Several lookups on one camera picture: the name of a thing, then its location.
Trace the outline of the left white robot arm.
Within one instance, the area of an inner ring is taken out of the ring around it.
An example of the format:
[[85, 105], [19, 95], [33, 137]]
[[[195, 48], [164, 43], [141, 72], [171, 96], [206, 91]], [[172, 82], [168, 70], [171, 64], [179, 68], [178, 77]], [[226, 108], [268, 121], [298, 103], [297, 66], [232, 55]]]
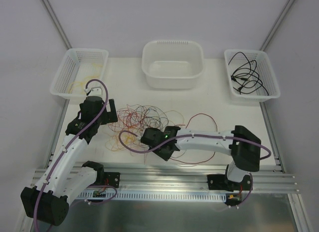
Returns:
[[118, 121], [115, 102], [105, 103], [101, 96], [87, 96], [80, 104], [80, 111], [67, 126], [59, 155], [52, 161], [40, 180], [32, 187], [25, 187], [21, 200], [25, 213], [33, 219], [35, 231], [39, 222], [50, 227], [65, 220], [72, 202], [89, 186], [111, 187], [102, 164], [87, 161], [71, 179], [68, 176], [101, 125]]

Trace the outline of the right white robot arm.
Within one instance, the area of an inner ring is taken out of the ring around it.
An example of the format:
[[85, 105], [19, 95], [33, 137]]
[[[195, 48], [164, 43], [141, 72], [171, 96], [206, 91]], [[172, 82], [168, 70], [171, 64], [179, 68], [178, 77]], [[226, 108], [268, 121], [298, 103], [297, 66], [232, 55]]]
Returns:
[[156, 155], [168, 161], [175, 151], [202, 150], [230, 156], [223, 175], [209, 175], [211, 190], [249, 190], [248, 174], [260, 169], [261, 141], [244, 126], [235, 126], [232, 131], [203, 132], [167, 126], [164, 131], [147, 128], [140, 142]]

